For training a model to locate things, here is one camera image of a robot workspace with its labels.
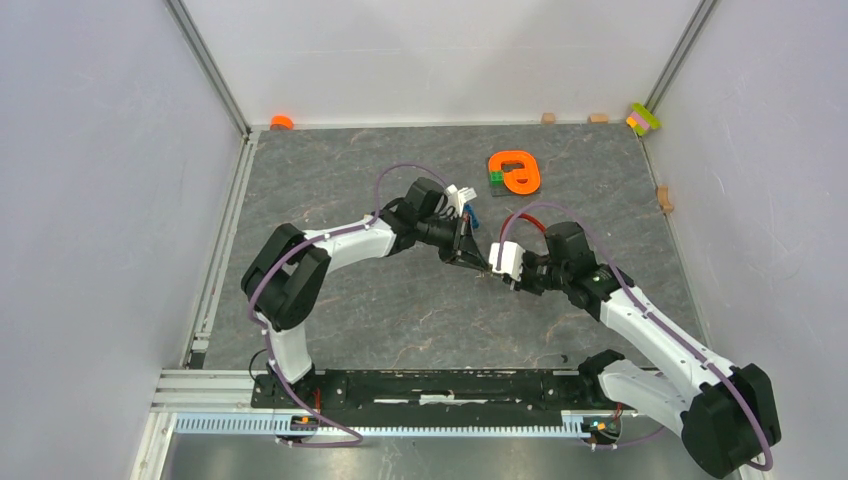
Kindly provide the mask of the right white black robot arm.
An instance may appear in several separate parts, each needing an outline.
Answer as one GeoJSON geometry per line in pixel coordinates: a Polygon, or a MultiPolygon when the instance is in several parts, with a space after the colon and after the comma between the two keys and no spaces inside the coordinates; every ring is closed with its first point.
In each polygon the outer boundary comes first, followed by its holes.
{"type": "Polygon", "coordinates": [[[635,346],[656,368],[650,374],[607,350],[580,370],[577,392],[591,408],[623,403],[677,435],[695,463],[721,479],[747,465],[774,466],[782,437],[773,385],[758,365],[734,364],[660,311],[612,262],[600,263],[577,222],[547,228],[548,252],[537,255],[506,238],[490,260],[516,288],[560,291],[579,309],[635,346]]]}

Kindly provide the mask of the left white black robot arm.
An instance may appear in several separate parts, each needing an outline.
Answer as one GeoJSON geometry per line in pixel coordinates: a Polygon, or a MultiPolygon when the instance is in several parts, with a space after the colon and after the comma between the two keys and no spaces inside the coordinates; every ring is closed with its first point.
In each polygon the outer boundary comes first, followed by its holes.
{"type": "Polygon", "coordinates": [[[314,394],[305,321],[326,277],[355,263],[385,258],[417,244],[436,248],[441,262],[485,271],[489,264],[473,237],[467,205],[472,187],[442,186],[420,177],[407,193],[363,219],[325,230],[278,226],[242,276],[249,317],[262,328],[269,365],[280,377],[275,392],[290,407],[314,394]]]}

